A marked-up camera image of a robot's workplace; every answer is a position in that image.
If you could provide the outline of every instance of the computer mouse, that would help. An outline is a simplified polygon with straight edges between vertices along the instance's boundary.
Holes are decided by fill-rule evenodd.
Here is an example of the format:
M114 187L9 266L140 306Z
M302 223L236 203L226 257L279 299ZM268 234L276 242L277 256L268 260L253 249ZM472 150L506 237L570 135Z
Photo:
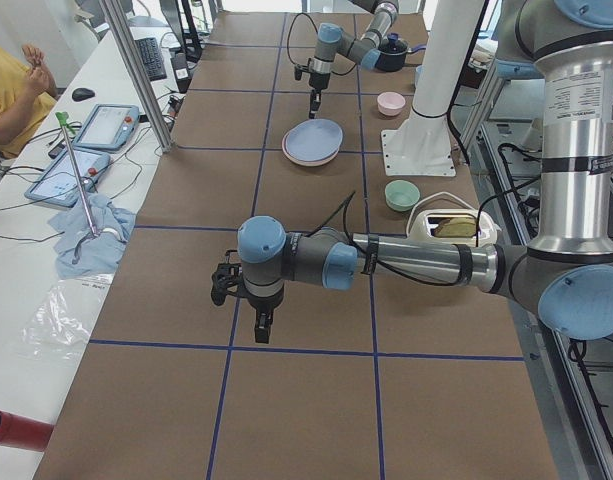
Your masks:
M73 90L73 100L76 102L81 102L82 100L86 100L87 98L92 98L95 96L95 92L93 92L90 88L76 88Z

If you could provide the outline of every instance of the person's arm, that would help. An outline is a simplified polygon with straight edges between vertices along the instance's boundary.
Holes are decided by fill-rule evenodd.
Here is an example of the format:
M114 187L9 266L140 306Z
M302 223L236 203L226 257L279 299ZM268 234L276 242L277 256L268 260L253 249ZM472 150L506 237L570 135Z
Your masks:
M22 45L22 52L24 52L24 57L28 63L30 63L34 68L41 68L48 76L49 83L46 92L51 97L57 98L57 86L55 85L53 74L48 68L48 65L46 65L46 62L44 62L44 52L30 43L25 43Z
M35 99L47 91L50 80L41 68L33 68L15 103L0 115L0 145L12 142L30 122Z

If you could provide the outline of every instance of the label on robot arm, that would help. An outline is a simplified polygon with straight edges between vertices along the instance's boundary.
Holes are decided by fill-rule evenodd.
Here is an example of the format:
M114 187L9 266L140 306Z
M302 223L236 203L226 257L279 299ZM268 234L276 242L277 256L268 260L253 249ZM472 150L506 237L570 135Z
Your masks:
M612 121L611 72L585 72L546 82L544 125L602 119Z

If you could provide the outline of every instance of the plastic bag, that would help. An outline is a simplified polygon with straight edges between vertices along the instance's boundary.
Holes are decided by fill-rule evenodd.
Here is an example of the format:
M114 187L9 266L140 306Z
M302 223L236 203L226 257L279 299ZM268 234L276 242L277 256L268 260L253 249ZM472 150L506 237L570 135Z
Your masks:
M14 350L25 357L79 362L112 280L109 274L58 281L24 325Z

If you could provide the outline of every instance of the red cup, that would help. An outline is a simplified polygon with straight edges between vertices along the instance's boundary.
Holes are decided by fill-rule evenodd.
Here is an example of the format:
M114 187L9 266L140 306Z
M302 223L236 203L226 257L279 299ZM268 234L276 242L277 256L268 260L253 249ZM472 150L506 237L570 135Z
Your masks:
M0 445L43 452L53 425L0 410Z

